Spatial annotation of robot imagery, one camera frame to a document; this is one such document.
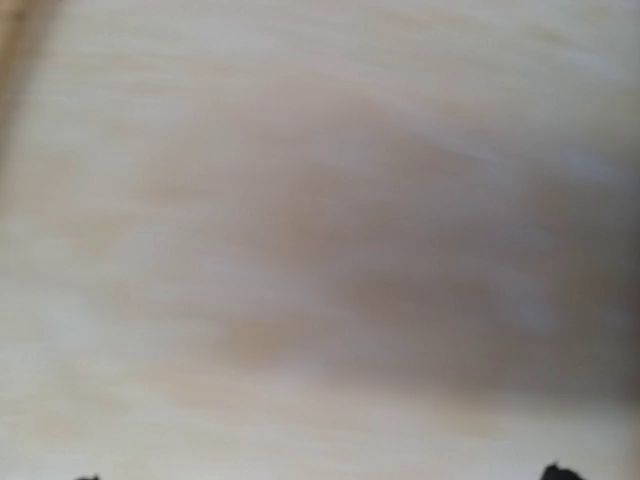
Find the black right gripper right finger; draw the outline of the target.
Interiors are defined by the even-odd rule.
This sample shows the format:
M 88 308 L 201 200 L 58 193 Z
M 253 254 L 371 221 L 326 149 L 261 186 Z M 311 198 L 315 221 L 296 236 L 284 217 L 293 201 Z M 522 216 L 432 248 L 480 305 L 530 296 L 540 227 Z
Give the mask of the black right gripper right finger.
M 561 467 L 558 463 L 551 463 L 545 467 L 541 480 L 584 480 L 574 470 Z

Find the light wooden picture frame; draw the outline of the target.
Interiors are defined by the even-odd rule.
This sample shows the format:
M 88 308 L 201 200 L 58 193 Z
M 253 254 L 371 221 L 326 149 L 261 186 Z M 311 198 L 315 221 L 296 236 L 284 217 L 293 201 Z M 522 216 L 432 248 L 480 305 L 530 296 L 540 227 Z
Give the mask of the light wooden picture frame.
M 1 2 L 1 157 L 60 4 L 49 0 Z

